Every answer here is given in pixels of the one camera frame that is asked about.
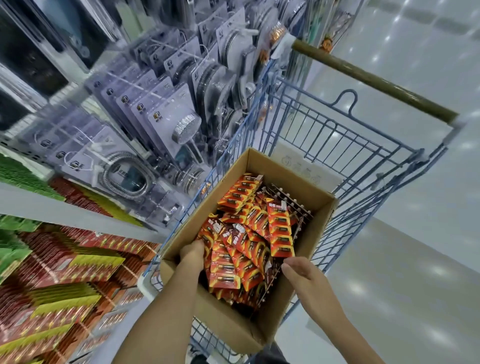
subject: person's left hand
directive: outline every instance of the person's left hand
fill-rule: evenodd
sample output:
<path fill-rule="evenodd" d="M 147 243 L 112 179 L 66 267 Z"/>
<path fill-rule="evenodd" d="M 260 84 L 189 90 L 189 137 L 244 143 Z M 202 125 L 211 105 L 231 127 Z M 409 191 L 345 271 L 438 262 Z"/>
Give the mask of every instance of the person's left hand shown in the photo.
<path fill-rule="evenodd" d="M 200 273 L 204 268 L 204 242 L 195 240 L 180 250 L 180 260 Z"/>

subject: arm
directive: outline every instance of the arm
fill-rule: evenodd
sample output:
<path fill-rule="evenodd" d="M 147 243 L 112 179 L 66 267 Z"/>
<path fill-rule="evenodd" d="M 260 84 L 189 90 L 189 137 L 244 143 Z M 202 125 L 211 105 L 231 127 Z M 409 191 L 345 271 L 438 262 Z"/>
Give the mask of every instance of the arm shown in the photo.
<path fill-rule="evenodd" d="M 113 364 L 185 363 L 203 254 L 201 241 L 182 249 L 172 278 L 133 325 Z"/>
<path fill-rule="evenodd" d="M 325 275 L 307 258 L 284 260 L 282 271 L 298 298 L 348 364 L 384 364 L 347 319 Z"/>

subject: person's right arm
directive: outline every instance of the person's right arm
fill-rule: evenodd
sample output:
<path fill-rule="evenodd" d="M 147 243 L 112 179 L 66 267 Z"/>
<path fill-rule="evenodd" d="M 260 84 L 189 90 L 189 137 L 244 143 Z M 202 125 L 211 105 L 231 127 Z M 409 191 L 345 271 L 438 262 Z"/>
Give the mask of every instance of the person's right arm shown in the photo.
<path fill-rule="evenodd" d="M 385 364 L 347 319 L 325 275 L 310 260 L 284 260 L 282 271 L 308 315 L 328 336 L 348 364 Z"/>

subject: coiled metal hose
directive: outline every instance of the coiled metal hose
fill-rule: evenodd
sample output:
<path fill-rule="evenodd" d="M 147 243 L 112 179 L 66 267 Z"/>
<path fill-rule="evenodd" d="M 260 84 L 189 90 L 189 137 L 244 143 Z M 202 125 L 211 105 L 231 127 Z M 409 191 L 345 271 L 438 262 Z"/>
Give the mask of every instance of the coiled metal hose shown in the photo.
<path fill-rule="evenodd" d="M 114 194 L 123 197 L 127 200 L 137 200 L 140 197 L 144 196 L 152 187 L 155 182 L 155 175 L 151 170 L 145 165 L 144 161 L 138 158 L 135 154 L 123 151 L 113 153 L 107 156 L 109 159 L 108 165 L 105 166 L 103 172 L 99 176 L 99 182 L 107 190 L 113 192 Z M 139 172 L 145 178 L 145 184 L 138 191 L 131 191 L 121 186 L 119 183 L 115 182 L 110 177 L 110 172 L 112 168 L 120 162 L 127 161 L 134 167 L 136 167 Z"/>

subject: person's left arm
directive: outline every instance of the person's left arm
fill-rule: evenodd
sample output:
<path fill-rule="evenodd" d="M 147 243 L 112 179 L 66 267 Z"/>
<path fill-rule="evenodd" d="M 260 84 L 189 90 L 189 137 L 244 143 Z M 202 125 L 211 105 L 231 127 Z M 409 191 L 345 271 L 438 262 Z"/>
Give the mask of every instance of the person's left arm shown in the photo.
<path fill-rule="evenodd" d="M 203 254 L 202 241 L 182 249 L 172 278 L 133 325 L 113 364 L 185 363 Z"/>

